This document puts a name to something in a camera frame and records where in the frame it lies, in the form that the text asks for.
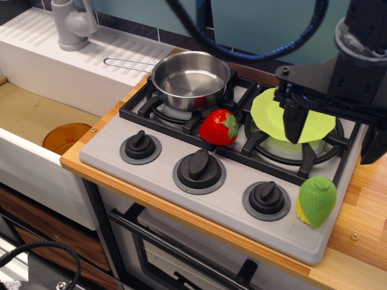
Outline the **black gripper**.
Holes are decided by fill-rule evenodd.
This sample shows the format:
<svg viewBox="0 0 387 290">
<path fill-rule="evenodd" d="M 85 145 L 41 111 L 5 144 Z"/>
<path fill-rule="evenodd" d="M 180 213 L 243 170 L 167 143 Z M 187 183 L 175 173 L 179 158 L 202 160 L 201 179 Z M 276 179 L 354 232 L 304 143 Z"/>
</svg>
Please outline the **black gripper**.
<svg viewBox="0 0 387 290">
<path fill-rule="evenodd" d="M 276 70 L 278 97 L 286 101 L 285 136 L 299 142 L 309 110 L 370 126 L 365 134 L 361 165 L 374 164 L 386 153 L 386 64 L 356 62 L 336 56 L 311 65 L 284 65 Z"/>
</svg>

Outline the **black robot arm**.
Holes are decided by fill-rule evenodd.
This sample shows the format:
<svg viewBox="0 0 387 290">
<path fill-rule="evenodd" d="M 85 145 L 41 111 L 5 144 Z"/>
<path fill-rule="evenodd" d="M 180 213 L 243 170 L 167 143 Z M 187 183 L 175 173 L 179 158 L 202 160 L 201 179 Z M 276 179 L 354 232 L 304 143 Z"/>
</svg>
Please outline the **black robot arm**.
<svg viewBox="0 0 387 290">
<path fill-rule="evenodd" d="M 351 1 L 334 40 L 336 57 L 276 70 L 285 136 L 299 141 L 309 111 L 366 124 L 361 163 L 373 164 L 386 153 L 386 1 Z"/>
</svg>

